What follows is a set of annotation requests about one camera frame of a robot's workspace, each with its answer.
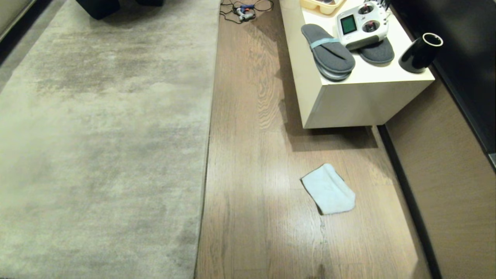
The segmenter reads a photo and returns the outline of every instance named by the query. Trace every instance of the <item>black furniture leg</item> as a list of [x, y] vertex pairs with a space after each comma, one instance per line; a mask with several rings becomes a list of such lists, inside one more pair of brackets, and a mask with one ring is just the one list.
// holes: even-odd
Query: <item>black furniture leg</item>
[[136, 0], [138, 4], [143, 5], [143, 6], [163, 6], [165, 0]]
[[102, 19], [121, 8], [119, 0], [76, 0], [94, 19]]

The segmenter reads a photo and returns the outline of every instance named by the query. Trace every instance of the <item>cup rim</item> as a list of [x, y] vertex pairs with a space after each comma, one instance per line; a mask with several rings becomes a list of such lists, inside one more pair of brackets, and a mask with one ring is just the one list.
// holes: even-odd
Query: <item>cup rim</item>
[[[440, 42], [439, 44], [433, 44], [433, 43], [430, 43], [430, 42], [428, 42], [428, 41], [426, 40], [426, 35], [429, 35], [429, 36], [434, 36], [434, 37], [436, 37], [438, 40], [440, 40], [441, 42]], [[436, 35], [436, 34], [434, 34], [434, 33], [424, 33], [424, 34], [422, 35], [422, 40], [423, 40], [426, 44], [428, 44], [428, 45], [430, 45], [430, 46], [433, 46], [433, 47], [440, 47], [440, 46], [442, 46], [442, 45], [444, 44], [444, 41], [442, 40], [442, 38], [441, 38], [441, 37], [439, 37], [439, 36], [437, 36], [437, 35]]]

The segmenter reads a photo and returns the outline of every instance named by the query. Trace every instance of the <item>stacked slippers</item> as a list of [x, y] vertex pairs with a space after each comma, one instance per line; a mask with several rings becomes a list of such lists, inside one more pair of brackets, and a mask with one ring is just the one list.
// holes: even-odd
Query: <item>stacked slippers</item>
[[[315, 24], [303, 25], [302, 33], [310, 44], [317, 69], [326, 79], [342, 81], [350, 76], [355, 59], [338, 38]], [[386, 64], [394, 59], [393, 47], [387, 38], [358, 49], [358, 52], [370, 64]]]
[[315, 24], [302, 26], [319, 72], [328, 80], [342, 81], [350, 76], [355, 59], [340, 42]]

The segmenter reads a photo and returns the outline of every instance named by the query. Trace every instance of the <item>gray rug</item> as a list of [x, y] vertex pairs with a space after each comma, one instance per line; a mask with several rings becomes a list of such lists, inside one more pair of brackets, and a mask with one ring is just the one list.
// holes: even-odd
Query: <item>gray rug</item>
[[0, 278], [192, 278], [214, 0], [66, 1], [0, 93]]

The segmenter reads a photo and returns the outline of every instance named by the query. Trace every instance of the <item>controller screen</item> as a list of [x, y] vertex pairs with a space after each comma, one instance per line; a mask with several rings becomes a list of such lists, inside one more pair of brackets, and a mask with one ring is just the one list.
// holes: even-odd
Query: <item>controller screen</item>
[[343, 35], [356, 31], [357, 25], [355, 24], [355, 17], [353, 15], [348, 15], [347, 17], [341, 18], [341, 26], [343, 27]]

